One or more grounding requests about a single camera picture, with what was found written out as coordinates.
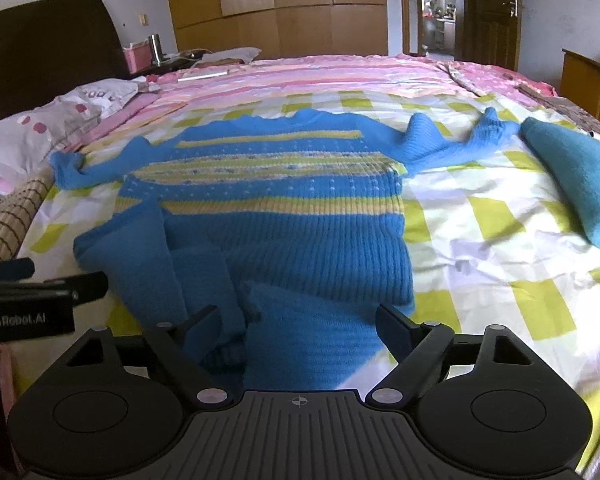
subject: teal towel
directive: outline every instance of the teal towel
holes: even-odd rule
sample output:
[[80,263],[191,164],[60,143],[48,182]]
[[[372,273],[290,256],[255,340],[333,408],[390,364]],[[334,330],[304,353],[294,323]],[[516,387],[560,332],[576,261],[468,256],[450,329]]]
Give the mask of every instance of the teal towel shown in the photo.
[[600,248],[600,141],[534,118],[522,124],[522,133],[573,203],[589,241]]

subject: white pillow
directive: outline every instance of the white pillow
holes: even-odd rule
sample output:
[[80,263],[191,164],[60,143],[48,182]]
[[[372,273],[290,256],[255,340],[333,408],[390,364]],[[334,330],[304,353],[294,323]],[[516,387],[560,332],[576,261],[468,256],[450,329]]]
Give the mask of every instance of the white pillow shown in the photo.
[[138,93],[138,84],[105,79],[78,86],[42,107],[0,121],[0,177],[18,186],[51,153],[80,139]]

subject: checkered bed sheet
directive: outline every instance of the checkered bed sheet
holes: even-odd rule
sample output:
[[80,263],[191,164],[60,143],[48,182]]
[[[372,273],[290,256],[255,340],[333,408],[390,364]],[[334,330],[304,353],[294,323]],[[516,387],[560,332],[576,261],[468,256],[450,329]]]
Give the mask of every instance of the checkered bed sheet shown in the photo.
[[[575,128],[555,111],[525,108],[495,94],[471,99],[321,92],[220,109],[189,103],[159,123],[90,146],[88,164],[115,156],[130,136],[160,142],[188,126],[243,114],[288,116],[305,107],[356,112],[402,130],[411,115],[424,112],[444,135],[460,140],[490,106],[503,120],[533,116]],[[35,261],[35,278],[79,272],[73,240],[110,218],[118,186],[52,188],[20,251]],[[482,333],[491,323],[510,327],[587,401],[594,415],[589,456],[600,436],[600,250],[585,240],[552,177],[516,137],[489,158],[405,179],[402,197],[416,297],[413,319],[438,320],[463,333]],[[76,323],[75,335],[12,344],[20,390],[88,327],[108,324],[116,334],[139,329],[112,295],[79,307]],[[384,351],[343,386],[364,394],[393,365]]]

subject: white book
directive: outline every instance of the white book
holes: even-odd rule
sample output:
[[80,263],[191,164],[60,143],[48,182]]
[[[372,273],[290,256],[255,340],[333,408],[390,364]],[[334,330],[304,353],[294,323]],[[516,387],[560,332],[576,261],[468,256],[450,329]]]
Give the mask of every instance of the white book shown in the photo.
[[227,75],[228,73],[228,70],[219,70],[218,72],[209,72],[206,74],[187,74],[186,76],[178,79],[178,83],[182,83],[184,81],[194,81],[196,79],[208,79],[210,77],[216,77],[219,75]]

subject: floor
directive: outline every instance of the floor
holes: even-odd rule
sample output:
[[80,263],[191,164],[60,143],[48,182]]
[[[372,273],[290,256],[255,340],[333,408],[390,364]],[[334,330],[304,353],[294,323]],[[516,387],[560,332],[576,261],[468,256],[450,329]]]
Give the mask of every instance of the floor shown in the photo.
[[435,59],[436,61],[453,61],[454,57],[451,54],[444,54],[443,52],[429,52],[427,57]]

